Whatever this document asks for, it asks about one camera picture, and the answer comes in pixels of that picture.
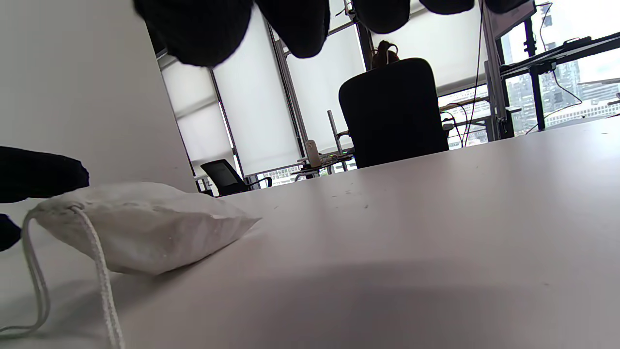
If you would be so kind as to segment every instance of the white drawstring bag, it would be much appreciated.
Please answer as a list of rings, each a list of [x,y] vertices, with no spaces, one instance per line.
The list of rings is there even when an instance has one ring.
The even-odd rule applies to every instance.
[[[0,329],[0,338],[39,329],[50,313],[50,297],[28,233],[35,219],[58,240],[95,261],[108,335],[124,347],[108,269],[157,275],[174,270],[241,238],[260,218],[205,194],[188,194],[165,184],[123,183],[82,188],[32,209],[22,225],[22,244],[35,286],[37,322]]]

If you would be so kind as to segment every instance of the city view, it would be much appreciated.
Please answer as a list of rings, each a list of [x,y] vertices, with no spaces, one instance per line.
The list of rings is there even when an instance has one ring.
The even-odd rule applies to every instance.
[[[572,27],[571,11],[578,11],[582,6],[572,0],[563,0],[553,5],[537,7],[538,11],[533,16],[533,29],[537,36],[536,53],[562,45],[566,40],[575,39],[577,37],[573,35],[577,33],[581,35],[586,33],[596,39],[620,30],[617,21],[598,23],[595,18],[587,16],[584,17],[584,21],[589,22],[590,25],[580,24],[577,28]],[[528,57],[523,51],[524,41],[523,25],[502,37],[506,63],[521,61]],[[546,127],[553,127],[575,119],[609,117],[620,112],[620,104],[614,103],[620,100],[618,96],[620,93],[620,50],[558,65],[555,74],[557,83],[552,73],[539,77],[544,114],[549,116],[553,113],[546,119]],[[579,102],[564,91],[558,83],[583,102]],[[521,75],[508,79],[506,86],[510,106],[522,109],[513,114],[515,136],[524,135],[532,128],[532,132],[537,131],[538,122],[530,76]]]

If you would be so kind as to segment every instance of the window blind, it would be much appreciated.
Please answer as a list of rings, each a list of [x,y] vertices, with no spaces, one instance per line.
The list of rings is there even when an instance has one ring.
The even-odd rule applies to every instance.
[[[336,144],[327,117],[331,110],[338,132],[348,130],[338,92],[346,80],[366,71],[355,26],[330,35],[316,57],[286,58],[308,138],[320,152],[335,150]],[[352,145],[349,137],[340,139],[343,147]]]
[[[196,175],[200,165],[226,159],[234,165],[233,147],[206,68],[175,61],[162,70],[172,110]]]
[[[294,165],[293,123],[265,21],[255,7],[241,46],[213,73],[245,175]]]
[[[476,80],[480,7],[470,11],[442,16],[415,3],[409,22],[399,30],[385,35],[373,34],[375,47],[382,40],[398,46],[400,59],[423,58],[433,68],[439,95],[473,85]],[[484,35],[481,43],[480,76],[484,80],[484,62],[487,60]]]

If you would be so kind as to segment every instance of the table surface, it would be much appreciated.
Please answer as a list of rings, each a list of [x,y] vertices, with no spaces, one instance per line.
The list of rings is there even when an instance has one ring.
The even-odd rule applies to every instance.
[[[601,120],[227,197],[264,216],[240,241],[157,278],[114,276],[127,348],[617,349],[619,129]],[[1,346],[104,348],[92,261],[37,243],[50,320]],[[22,259],[0,253],[2,324],[34,317]]]

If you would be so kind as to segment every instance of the black office chair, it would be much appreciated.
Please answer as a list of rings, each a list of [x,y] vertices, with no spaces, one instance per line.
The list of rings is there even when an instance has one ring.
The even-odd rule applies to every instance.
[[[213,184],[218,187],[219,196],[226,196],[250,191],[253,185],[262,181],[267,181],[268,187],[271,187],[273,184],[271,177],[265,177],[260,181],[246,184],[245,182],[243,182],[243,179],[239,177],[237,171],[235,171],[231,164],[229,164],[228,161],[224,159],[211,161],[209,163],[200,165],[200,167],[213,181]]]
[[[433,71],[421,58],[358,75],[339,99],[358,168],[448,150]]]

